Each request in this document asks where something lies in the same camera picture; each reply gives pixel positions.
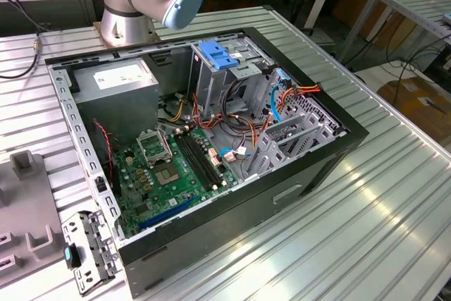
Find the aluminum table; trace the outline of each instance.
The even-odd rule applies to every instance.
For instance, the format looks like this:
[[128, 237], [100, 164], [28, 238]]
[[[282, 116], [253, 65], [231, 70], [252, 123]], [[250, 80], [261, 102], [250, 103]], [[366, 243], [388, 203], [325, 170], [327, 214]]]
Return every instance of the aluminum table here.
[[451, 0], [368, 0], [359, 18], [346, 37], [341, 54], [338, 58], [343, 62], [346, 54], [350, 50], [355, 37], [359, 34], [366, 19], [371, 14], [373, 7], [378, 1], [387, 5], [381, 19], [374, 25], [368, 36], [368, 40], [379, 31], [383, 23], [388, 19], [393, 11], [401, 13], [404, 17], [414, 21], [426, 31], [429, 31], [437, 38], [445, 38], [443, 41], [451, 42], [451, 25], [443, 21], [443, 15], [451, 12]]
[[[163, 39], [253, 25], [369, 132], [320, 188], [138, 300], [432, 300], [451, 276], [451, 156], [275, 11], [198, 15]], [[0, 70], [32, 59], [33, 35], [0, 39]], [[43, 57], [103, 49], [92, 27], [42, 35]], [[61, 220], [94, 209], [44, 62], [0, 85], [0, 161], [43, 154]], [[130, 300], [121, 272], [85, 300]], [[80, 300], [60, 261], [0, 300]]]

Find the red wire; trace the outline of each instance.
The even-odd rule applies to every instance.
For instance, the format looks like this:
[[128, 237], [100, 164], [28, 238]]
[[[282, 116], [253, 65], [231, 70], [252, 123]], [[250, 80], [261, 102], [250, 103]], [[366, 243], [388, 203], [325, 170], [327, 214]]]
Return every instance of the red wire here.
[[108, 160], [110, 161], [110, 183], [111, 183], [113, 182], [113, 159], [111, 157], [110, 139], [108, 138], [108, 133], [106, 132], [105, 128], [102, 125], [100, 125], [100, 123], [98, 123], [97, 121], [92, 121], [92, 123], [101, 129], [105, 137], [106, 146], [108, 147]]

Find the table leg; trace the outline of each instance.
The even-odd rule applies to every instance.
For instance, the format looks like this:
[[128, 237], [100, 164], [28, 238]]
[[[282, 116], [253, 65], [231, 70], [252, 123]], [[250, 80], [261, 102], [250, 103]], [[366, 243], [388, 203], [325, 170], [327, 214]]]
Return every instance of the table leg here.
[[359, 18], [355, 22], [354, 26], [352, 26], [352, 29], [350, 30], [350, 33], [347, 35], [346, 40], [343, 44], [343, 48], [341, 50], [341, 53], [338, 56], [338, 61], [343, 63], [346, 54], [350, 50], [350, 47], [355, 39], [355, 37], [359, 34], [363, 24], [365, 23], [366, 19], [369, 17], [371, 11], [373, 10], [374, 5], [376, 5], [376, 2], [378, 0], [368, 0], [364, 9], [360, 13]]
[[371, 39], [374, 38], [375, 35], [378, 34], [379, 30], [381, 29], [382, 25], [388, 20], [390, 17], [390, 14], [392, 13], [393, 8], [387, 5], [385, 7], [385, 10], [383, 10], [381, 16], [379, 17], [378, 21], [376, 21], [376, 24], [374, 24], [373, 28], [371, 29], [368, 37], [366, 37], [367, 42], [369, 42]]
[[323, 8], [325, 1], [326, 0], [315, 0], [315, 4], [311, 8], [309, 17], [305, 22], [304, 28], [312, 28], [315, 25], [316, 19], [318, 19], [319, 12]]
[[370, 41], [371, 39], [374, 38], [374, 35], [376, 35], [376, 33], [379, 31], [379, 29], [384, 24], [384, 22], [386, 22], [388, 20], [388, 17], [390, 16], [391, 13], [392, 13], [392, 8], [387, 6], [385, 8], [384, 12], [382, 12], [382, 14], [379, 17], [379, 19], [376, 22], [376, 24], [373, 26], [373, 29], [370, 31], [368, 37], [366, 37], [367, 41]]

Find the yellow wire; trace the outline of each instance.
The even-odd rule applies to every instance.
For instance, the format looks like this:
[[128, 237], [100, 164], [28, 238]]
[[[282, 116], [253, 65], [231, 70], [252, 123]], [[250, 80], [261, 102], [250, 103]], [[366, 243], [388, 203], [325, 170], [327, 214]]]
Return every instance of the yellow wire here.
[[247, 123], [249, 124], [249, 127], [251, 128], [251, 136], [252, 136], [252, 146], [255, 147], [255, 138], [254, 138], [254, 134], [255, 134], [255, 130], [254, 130], [254, 126], [252, 125], [252, 123], [247, 120], [246, 118], [242, 117], [242, 116], [236, 116], [237, 118], [241, 118], [243, 120], [246, 120]]
[[169, 119], [170, 122], [175, 123], [178, 119], [180, 119], [180, 117], [182, 116], [183, 104], [184, 104], [184, 101], [183, 100], [180, 101], [180, 106], [178, 108], [177, 115], [175, 117], [173, 117], [172, 119]]

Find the metal bracket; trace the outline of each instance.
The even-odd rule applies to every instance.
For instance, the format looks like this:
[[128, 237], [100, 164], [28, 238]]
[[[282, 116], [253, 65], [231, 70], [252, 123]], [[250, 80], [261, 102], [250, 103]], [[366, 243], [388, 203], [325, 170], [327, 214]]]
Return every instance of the metal bracket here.
[[81, 296], [115, 277], [120, 265], [113, 238], [101, 211], [81, 211], [63, 222], [64, 240], [75, 244], [81, 265], [74, 269]]

